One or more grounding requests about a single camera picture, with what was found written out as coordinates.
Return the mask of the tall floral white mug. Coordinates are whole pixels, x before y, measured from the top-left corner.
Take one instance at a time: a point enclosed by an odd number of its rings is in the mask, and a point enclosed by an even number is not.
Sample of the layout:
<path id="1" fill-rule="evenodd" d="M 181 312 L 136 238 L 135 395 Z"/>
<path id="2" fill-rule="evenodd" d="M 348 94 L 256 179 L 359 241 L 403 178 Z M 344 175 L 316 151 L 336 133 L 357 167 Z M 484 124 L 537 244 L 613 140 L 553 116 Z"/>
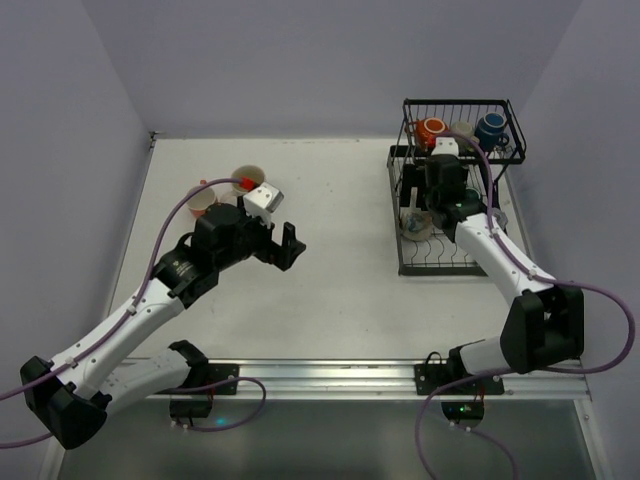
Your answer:
<path id="1" fill-rule="evenodd" d="M 432 217 L 425 211 L 406 211 L 400 217 L 400 229 L 405 239 L 425 242 L 433 233 Z"/>

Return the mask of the salmon orange mug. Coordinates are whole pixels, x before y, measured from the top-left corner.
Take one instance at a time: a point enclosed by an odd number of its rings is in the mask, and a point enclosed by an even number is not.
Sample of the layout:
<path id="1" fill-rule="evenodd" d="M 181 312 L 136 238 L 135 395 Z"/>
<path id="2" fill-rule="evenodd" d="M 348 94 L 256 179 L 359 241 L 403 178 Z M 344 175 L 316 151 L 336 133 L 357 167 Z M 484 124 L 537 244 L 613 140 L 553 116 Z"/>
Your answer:
<path id="1" fill-rule="evenodd" d="M 186 202 L 186 207 L 194 218 L 201 217 L 208 207 L 218 202 L 218 197 L 213 187 L 209 186 L 201 191 L 198 190 L 199 187 L 204 186 L 206 183 L 205 179 L 201 179 L 198 185 L 188 191 L 190 198 Z"/>

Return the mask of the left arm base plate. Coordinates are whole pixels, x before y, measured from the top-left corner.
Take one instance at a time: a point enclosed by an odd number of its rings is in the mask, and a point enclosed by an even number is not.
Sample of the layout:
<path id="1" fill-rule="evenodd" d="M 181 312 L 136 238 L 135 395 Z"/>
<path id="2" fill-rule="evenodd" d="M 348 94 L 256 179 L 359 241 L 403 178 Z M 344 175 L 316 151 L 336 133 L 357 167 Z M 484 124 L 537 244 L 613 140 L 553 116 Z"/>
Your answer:
<path id="1" fill-rule="evenodd" d="M 235 363 L 210 363 L 206 367 L 206 375 L 204 379 L 205 385 L 217 384 L 225 380 L 237 378 L 240 373 L 240 366 Z M 208 390 L 208 395 L 233 396 L 237 393 L 237 382 L 229 382 L 219 387 L 213 387 Z"/>

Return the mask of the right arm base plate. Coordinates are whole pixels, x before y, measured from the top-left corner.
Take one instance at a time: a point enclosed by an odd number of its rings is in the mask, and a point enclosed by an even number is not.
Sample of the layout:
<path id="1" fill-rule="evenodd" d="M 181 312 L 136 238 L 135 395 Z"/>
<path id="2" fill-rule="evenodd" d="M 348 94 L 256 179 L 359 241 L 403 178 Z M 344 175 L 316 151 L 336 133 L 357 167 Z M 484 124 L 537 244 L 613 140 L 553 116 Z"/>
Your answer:
<path id="1" fill-rule="evenodd" d="M 450 361 L 437 351 L 429 353 L 425 360 L 414 364 L 416 393 L 427 396 L 439 389 L 439 395 L 452 396 L 500 396 L 505 393 L 500 377 L 470 380 L 471 375 L 455 361 Z"/>

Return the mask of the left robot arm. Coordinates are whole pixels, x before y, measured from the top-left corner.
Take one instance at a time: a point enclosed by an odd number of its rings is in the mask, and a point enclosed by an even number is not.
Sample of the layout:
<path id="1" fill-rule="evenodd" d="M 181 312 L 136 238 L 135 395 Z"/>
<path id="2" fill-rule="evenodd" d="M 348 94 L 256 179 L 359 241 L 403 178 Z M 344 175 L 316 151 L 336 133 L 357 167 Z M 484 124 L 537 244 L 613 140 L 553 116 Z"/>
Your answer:
<path id="1" fill-rule="evenodd" d="M 223 271 L 250 258 L 281 271 L 293 266 L 306 246 L 289 222 L 276 243 L 270 214 L 247 205 L 209 207 L 173 249 L 153 256 L 139 289 L 115 312 L 51 359 L 34 356 L 21 366 L 27 407 L 63 448 L 85 444 L 109 416 L 149 395 L 203 387 L 208 361 L 185 340 L 149 360 L 119 366 L 152 333 L 215 288 Z"/>

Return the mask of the cream floral mug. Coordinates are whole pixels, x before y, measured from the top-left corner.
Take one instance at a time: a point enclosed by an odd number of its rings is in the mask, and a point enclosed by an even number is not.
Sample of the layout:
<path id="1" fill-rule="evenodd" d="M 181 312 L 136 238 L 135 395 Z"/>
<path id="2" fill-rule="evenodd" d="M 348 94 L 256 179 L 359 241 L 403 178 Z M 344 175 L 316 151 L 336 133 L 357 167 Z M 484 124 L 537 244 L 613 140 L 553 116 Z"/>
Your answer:
<path id="1" fill-rule="evenodd" d="M 256 165 L 242 165 L 232 172 L 231 177 L 236 179 L 247 178 L 253 182 L 254 187 L 261 185 L 266 180 L 265 172 Z M 234 183 L 222 194 L 220 201 L 235 205 L 237 198 L 244 196 L 249 191 L 250 189 L 243 184 Z"/>

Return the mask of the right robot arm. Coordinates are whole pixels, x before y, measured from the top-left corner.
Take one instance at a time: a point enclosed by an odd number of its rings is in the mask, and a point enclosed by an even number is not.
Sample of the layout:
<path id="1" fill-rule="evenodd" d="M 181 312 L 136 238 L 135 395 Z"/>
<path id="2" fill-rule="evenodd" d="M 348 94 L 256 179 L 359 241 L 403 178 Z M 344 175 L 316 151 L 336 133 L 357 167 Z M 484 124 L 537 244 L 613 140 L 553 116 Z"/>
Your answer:
<path id="1" fill-rule="evenodd" d="M 488 207 L 467 196 L 465 169 L 456 156 L 426 161 L 424 203 L 435 227 L 479 264 L 509 305 L 498 336 L 450 350 L 456 376 L 525 374 L 583 353 L 582 290 L 535 278 L 534 263 L 493 222 Z"/>

